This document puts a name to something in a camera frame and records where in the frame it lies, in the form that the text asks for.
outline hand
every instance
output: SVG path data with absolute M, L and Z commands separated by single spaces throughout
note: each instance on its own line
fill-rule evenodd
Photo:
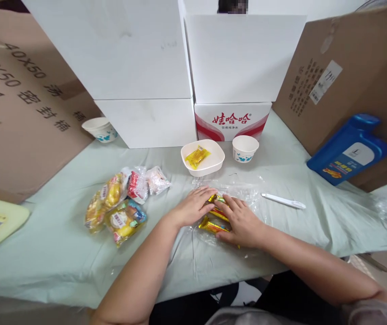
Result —
M 180 228 L 191 225 L 214 208 L 213 203 L 207 205 L 204 203 L 216 193 L 217 189 L 208 186 L 193 190 L 167 216 Z
M 220 240 L 244 247 L 259 248 L 264 240 L 267 225 L 251 211 L 246 202 L 224 195 L 229 206 L 220 201 L 214 204 L 228 217 L 231 232 L 218 232 L 216 237 Z

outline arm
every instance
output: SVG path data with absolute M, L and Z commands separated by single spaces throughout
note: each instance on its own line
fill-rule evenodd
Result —
M 218 201 L 215 204 L 225 212 L 233 231 L 219 232 L 219 239 L 264 250 L 334 306 L 364 299 L 387 302 L 387 290 L 366 274 L 321 248 L 267 226 L 245 202 L 226 195 L 224 198 L 229 207 Z
M 213 209 L 214 204 L 203 205 L 216 192 L 208 187 L 192 191 L 162 217 L 109 288 L 92 325 L 148 323 L 179 230 Z

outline brown cardboard box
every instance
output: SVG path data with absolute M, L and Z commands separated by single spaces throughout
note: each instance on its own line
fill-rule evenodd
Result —
M 0 200 L 34 194 L 92 142 L 81 124 L 98 116 L 33 17 L 0 10 Z
M 339 75 L 327 69 L 332 60 Z M 326 91 L 315 104 L 319 79 Z M 387 7 L 307 23 L 273 109 L 310 155 L 356 113 L 379 117 L 374 134 L 387 142 Z M 387 158 L 350 182 L 365 191 L 386 185 Z

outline snack bag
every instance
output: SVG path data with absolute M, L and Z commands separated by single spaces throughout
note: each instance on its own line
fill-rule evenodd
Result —
M 196 149 L 194 152 L 192 152 L 190 155 L 188 155 L 185 159 L 190 166 L 193 169 L 198 169 L 199 164 L 208 156 L 211 155 L 211 152 L 208 151 L 207 149 L 204 149 L 201 146 L 198 146 L 198 149 Z
M 213 203 L 215 200 L 218 200 L 218 201 L 226 204 L 225 199 L 219 193 L 212 195 L 208 199 L 208 202 Z M 228 217 L 225 215 L 225 213 L 216 206 L 213 208 L 213 210 L 210 211 L 210 213 L 215 215 L 216 217 L 221 218 L 222 220 L 229 222 Z
M 148 198 L 146 167 L 135 167 L 131 171 L 127 195 L 138 204 L 144 204 Z
M 145 176 L 148 181 L 150 195 L 159 195 L 171 186 L 171 182 L 168 181 L 159 166 L 148 170 Z
M 113 233 L 117 247 L 129 239 L 147 221 L 147 216 L 133 200 L 124 200 L 105 214 L 105 224 Z
M 209 232 L 212 232 L 213 234 L 216 234 L 220 231 L 230 232 L 231 225 L 228 222 L 225 222 L 219 218 L 206 215 L 200 223 L 199 229 L 204 229 Z
M 128 175 L 120 172 L 112 177 L 91 199 L 85 215 L 85 227 L 91 234 L 103 229 L 104 214 L 127 197 Z

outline blue floral pattern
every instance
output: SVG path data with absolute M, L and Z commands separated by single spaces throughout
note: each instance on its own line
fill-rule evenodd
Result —
M 110 131 L 106 131 L 106 134 L 96 135 L 95 138 L 100 142 L 111 142 L 118 136 L 118 132 L 116 132 L 113 128 Z
M 234 159 L 238 162 L 241 162 L 241 163 L 247 163 L 249 162 L 251 159 L 252 159 L 253 156 L 242 156 L 241 154 L 237 153 L 234 151 Z

